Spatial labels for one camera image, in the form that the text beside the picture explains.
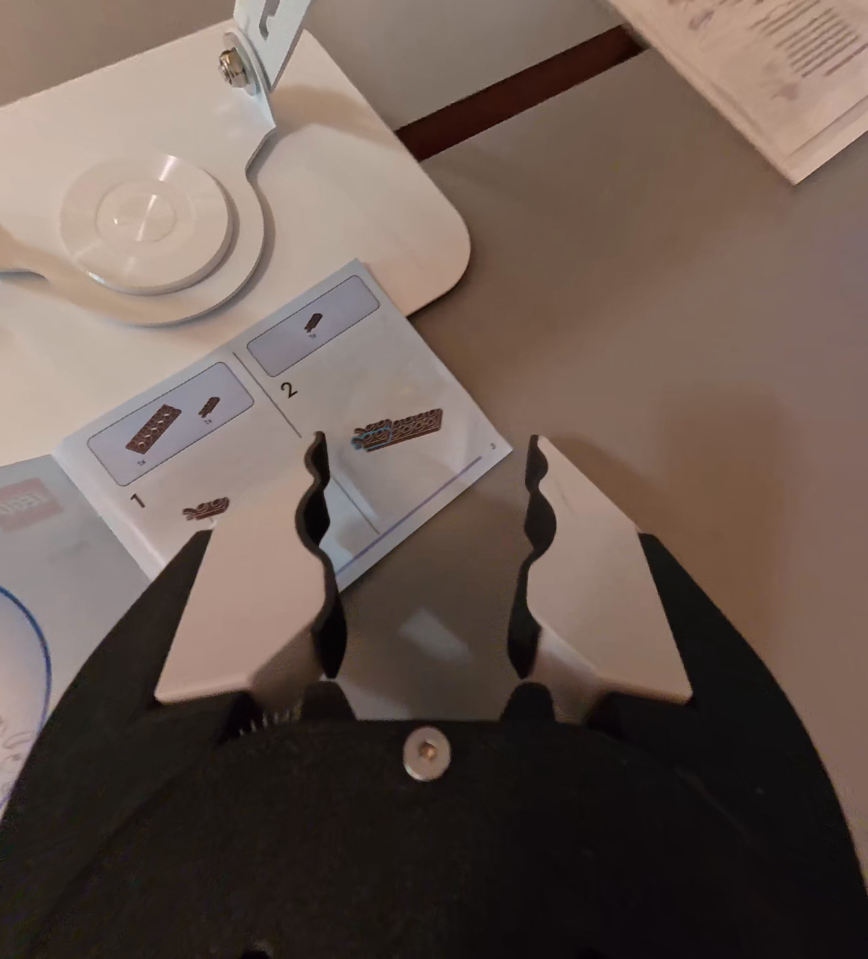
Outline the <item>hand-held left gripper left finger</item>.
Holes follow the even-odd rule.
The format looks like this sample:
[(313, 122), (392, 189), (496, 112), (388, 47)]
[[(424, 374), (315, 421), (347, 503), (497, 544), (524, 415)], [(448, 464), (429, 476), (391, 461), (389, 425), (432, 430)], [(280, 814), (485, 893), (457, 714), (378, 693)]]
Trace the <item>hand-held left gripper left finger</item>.
[(279, 479), (212, 529), (155, 695), (165, 704), (245, 691), (287, 710), (335, 679), (347, 624), (331, 558), (327, 438), (316, 432)]

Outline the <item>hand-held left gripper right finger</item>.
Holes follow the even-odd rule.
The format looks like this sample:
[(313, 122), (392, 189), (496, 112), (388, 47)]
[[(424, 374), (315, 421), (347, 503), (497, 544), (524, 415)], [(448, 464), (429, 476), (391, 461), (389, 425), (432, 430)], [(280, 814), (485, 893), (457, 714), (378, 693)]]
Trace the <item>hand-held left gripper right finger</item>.
[(508, 656), (557, 720), (611, 693), (683, 705), (692, 687), (635, 523), (548, 438), (531, 438)]

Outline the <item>lego instruction booklet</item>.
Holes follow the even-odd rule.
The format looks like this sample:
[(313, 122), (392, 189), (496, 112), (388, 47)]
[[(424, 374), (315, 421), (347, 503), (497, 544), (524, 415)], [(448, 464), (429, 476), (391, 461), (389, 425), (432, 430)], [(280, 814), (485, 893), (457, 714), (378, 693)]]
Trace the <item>lego instruction booklet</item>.
[(52, 454), (0, 467), (0, 817), (109, 629), (318, 431), (340, 590), (511, 451), (352, 263)]

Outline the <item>printed paper sheet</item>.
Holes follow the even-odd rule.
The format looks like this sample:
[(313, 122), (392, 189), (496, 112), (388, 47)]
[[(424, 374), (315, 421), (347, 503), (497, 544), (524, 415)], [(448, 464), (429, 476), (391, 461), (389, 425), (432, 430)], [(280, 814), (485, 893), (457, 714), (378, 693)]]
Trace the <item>printed paper sheet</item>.
[(868, 132), (868, 1), (612, 1), (797, 185)]

